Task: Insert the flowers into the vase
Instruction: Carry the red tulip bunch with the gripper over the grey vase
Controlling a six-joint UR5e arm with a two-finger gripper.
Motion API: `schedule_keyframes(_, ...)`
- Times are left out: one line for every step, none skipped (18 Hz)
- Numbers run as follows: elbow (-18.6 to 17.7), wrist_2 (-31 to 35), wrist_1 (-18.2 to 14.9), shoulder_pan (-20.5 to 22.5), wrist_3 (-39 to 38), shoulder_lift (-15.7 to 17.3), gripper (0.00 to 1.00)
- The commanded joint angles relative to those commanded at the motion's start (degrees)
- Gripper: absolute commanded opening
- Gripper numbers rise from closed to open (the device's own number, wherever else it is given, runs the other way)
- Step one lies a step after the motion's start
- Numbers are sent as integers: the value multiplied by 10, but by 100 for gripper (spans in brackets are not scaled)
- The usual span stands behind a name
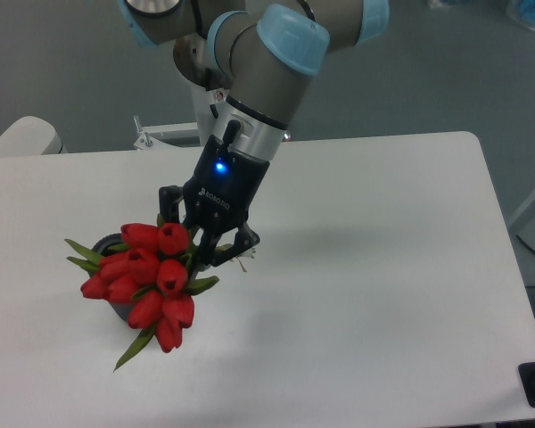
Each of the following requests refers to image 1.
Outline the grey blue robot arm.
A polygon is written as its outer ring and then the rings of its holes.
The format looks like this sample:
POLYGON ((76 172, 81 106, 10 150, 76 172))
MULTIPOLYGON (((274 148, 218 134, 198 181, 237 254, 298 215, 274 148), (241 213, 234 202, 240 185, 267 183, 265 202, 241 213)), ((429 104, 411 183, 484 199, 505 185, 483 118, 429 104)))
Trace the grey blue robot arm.
POLYGON ((200 121, 191 178, 160 190, 160 212, 201 235, 193 269, 219 266, 259 242, 249 208, 327 54, 380 36, 385 1, 122 1, 140 45, 175 45, 177 69, 206 93, 226 90, 200 121))

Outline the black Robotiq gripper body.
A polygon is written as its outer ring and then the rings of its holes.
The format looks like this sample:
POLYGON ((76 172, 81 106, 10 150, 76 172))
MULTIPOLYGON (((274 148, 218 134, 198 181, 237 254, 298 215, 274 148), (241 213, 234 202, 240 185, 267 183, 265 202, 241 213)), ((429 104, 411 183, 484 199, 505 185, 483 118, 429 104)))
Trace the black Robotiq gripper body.
POLYGON ((185 226, 197 226, 211 235, 241 226, 268 167, 267 161, 230 151, 210 136, 193 176, 183 186, 185 226))

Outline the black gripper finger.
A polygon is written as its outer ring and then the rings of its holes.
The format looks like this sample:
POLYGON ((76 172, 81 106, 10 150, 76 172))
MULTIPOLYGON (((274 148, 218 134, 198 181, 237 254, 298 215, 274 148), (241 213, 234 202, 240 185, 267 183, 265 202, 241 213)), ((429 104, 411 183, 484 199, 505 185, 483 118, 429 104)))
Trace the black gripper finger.
POLYGON ((166 223, 182 223, 184 189, 178 185, 163 186, 159 189, 160 215, 166 223))
POLYGON ((222 234, 210 230, 203 231, 197 251, 197 261, 200 265, 218 267, 243 255, 260 242, 259 235, 246 222, 237 227, 232 243, 218 245, 221 236, 222 234))

